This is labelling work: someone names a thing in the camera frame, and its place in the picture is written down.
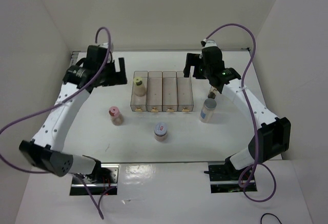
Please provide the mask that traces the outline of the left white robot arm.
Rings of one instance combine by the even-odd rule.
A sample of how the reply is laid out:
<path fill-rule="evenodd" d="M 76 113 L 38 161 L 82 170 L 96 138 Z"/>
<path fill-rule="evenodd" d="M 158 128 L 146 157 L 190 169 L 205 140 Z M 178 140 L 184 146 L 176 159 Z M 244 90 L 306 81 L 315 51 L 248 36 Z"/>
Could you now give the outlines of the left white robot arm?
<path fill-rule="evenodd" d="M 127 84 L 124 58 L 119 58 L 120 71 L 116 71 L 108 46 L 90 45 L 86 57 L 66 70 L 55 102 L 58 108 L 49 113 L 30 141 L 23 140 L 19 146 L 20 152 L 32 166 L 59 177 L 66 174 L 83 175 L 92 183 L 109 177 L 110 171 L 102 168 L 99 160 L 63 152 L 69 129 L 93 89 Z"/>

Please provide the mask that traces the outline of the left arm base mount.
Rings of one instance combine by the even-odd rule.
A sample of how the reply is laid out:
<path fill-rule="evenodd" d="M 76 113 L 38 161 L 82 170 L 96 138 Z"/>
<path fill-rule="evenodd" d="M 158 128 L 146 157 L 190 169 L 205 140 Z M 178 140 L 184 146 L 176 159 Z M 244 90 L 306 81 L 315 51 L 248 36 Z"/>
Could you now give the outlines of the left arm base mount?
<path fill-rule="evenodd" d="M 95 178 L 91 175 L 79 174 L 79 177 L 87 186 L 92 195 L 101 196 L 117 194 L 119 164 L 102 164 L 101 172 Z M 73 175 L 70 187 L 70 196 L 86 196 L 88 192 L 83 183 Z"/>

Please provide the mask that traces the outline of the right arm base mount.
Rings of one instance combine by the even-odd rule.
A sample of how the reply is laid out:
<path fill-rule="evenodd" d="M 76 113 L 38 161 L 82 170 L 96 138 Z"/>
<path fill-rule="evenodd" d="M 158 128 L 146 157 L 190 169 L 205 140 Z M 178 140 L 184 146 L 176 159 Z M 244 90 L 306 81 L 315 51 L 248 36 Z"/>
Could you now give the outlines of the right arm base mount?
<path fill-rule="evenodd" d="M 210 180 L 211 193 L 238 193 L 243 191 L 256 192 L 257 186 L 255 178 L 244 189 L 239 186 L 238 179 L 242 170 L 229 173 L 222 162 L 208 163 L 208 169 L 204 171 Z"/>

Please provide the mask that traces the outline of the yellow cap spice bottle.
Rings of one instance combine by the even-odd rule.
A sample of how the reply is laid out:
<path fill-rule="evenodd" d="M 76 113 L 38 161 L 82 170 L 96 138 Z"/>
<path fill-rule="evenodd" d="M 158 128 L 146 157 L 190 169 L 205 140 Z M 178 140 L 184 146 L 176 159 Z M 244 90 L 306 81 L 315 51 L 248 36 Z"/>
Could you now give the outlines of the yellow cap spice bottle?
<path fill-rule="evenodd" d="M 134 84 L 134 94 L 139 97 L 145 96 L 147 90 L 142 80 L 142 77 L 140 76 L 135 77 L 133 79 L 133 84 Z"/>

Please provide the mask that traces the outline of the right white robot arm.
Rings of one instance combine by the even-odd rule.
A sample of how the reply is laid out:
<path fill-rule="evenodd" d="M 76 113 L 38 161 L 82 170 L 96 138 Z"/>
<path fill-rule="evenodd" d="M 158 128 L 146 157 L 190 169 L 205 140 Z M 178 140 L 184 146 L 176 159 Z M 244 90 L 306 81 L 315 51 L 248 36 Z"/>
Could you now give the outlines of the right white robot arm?
<path fill-rule="evenodd" d="M 271 112 L 244 85 L 234 68 L 224 65 L 222 51 L 217 46 L 207 46 L 200 54 L 188 53 L 183 70 L 185 77 L 207 79 L 212 87 L 228 98 L 238 110 L 256 126 L 248 146 L 225 159 L 223 174 L 236 180 L 242 171 L 252 165 L 287 151 L 290 145 L 291 123 Z"/>

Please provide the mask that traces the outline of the pink cap spice bottle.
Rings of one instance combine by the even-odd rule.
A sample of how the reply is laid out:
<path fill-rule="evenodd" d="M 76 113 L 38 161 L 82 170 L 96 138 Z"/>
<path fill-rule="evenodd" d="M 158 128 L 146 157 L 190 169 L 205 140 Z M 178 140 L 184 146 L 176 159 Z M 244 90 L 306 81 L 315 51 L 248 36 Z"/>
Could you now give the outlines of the pink cap spice bottle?
<path fill-rule="evenodd" d="M 116 106 L 111 106 L 109 109 L 109 115 L 111 117 L 111 121 L 115 126 L 120 126 L 124 122 L 124 117 L 121 114 L 120 110 Z"/>

